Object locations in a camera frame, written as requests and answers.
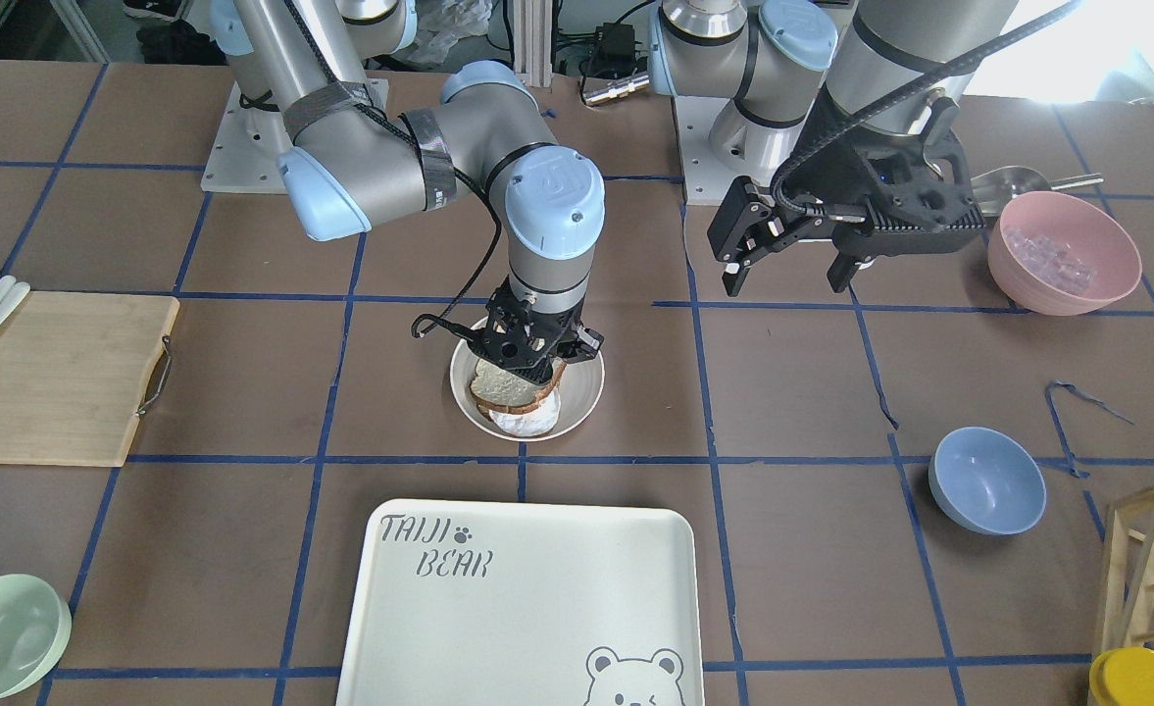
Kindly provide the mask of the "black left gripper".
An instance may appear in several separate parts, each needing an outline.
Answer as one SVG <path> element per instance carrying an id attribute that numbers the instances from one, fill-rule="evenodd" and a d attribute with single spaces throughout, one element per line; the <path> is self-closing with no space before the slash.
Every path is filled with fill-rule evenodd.
<path id="1" fill-rule="evenodd" d="M 726 295 L 739 296 L 760 260 L 808 238 L 835 245 L 825 277 L 833 293 L 845 293 L 878 256 L 954 253 L 984 233 L 952 129 L 958 115 L 958 104 L 941 98 L 917 134 L 853 126 L 784 178 L 781 191 L 796 206 L 735 176 L 707 230 Z"/>

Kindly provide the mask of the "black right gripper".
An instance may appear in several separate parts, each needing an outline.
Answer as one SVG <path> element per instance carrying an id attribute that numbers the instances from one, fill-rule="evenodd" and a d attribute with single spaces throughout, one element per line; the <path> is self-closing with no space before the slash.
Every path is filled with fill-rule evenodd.
<path id="1" fill-rule="evenodd" d="M 559 361 L 589 362 L 602 350 L 604 335 L 582 322 L 580 303 L 542 313 L 515 294 L 507 278 L 488 299 L 486 310 L 484 326 L 458 326 L 457 335 L 474 356 L 530 384 L 549 384 Z"/>

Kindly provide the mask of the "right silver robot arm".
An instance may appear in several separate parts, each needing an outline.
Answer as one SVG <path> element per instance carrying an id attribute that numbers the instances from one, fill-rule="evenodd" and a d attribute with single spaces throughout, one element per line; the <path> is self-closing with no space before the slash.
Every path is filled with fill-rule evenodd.
<path id="1" fill-rule="evenodd" d="M 484 325 L 425 314 L 411 335 L 443 328 L 537 384 L 559 361 L 598 356 L 604 336 L 580 311 L 604 230 L 604 176 L 560 147 L 505 63 L 469 63 L 445 78 L 437 106 L 389 118 L 365 62 L 414 37 L 411 1 L 213 1 L 210 18 L 245 106 L 277 117 L 288 138 L 277 172 L 313 240 L 360 235 L 465 195 L 505 238 L 509 272 Z"/>

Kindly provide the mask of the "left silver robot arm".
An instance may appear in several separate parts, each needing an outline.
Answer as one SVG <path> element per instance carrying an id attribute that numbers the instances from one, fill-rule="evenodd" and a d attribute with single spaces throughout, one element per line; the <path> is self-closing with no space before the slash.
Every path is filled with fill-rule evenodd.
<path id="1" fill-rule="evenodd" d="M 952 254 L 987 224 L 953 130 L 973 73 L 947 60 L 997 37 L 1012 1 L 662 1 L 655 93 L 720 99 L 707 147 L 728 168 L 709 227 L 722 285 L 797 242 L 827 241 L 835 293 L 872 260 Z"/>

